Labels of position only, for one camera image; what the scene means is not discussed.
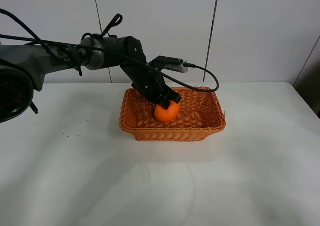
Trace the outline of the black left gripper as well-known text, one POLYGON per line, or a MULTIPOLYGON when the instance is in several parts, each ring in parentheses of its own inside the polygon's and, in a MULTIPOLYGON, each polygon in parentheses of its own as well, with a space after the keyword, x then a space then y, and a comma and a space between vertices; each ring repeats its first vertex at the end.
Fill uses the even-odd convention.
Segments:
POLYGON ((179 103, 181 95, 170 88, 163 76, 148 69, 138 69, 131 72, 132 86, 137 89, 148 101, 168 109, 171 101, 179 103))

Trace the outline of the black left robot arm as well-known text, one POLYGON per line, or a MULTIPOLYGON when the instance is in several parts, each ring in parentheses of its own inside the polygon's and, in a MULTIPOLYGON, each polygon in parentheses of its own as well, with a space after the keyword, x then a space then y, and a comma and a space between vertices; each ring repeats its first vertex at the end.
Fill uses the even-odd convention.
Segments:
POLYGON ((0 120, 9 121, 27 108, 38 113, 34 92, 41 91, 47 74, 82 67, 100 70, 120 66, 144 98, 167 109, 181 96, 166 83, 161 70, 150 67, 140 40, 128 36, 93 35, 79 45, 2 45, 0 47, 0 120))

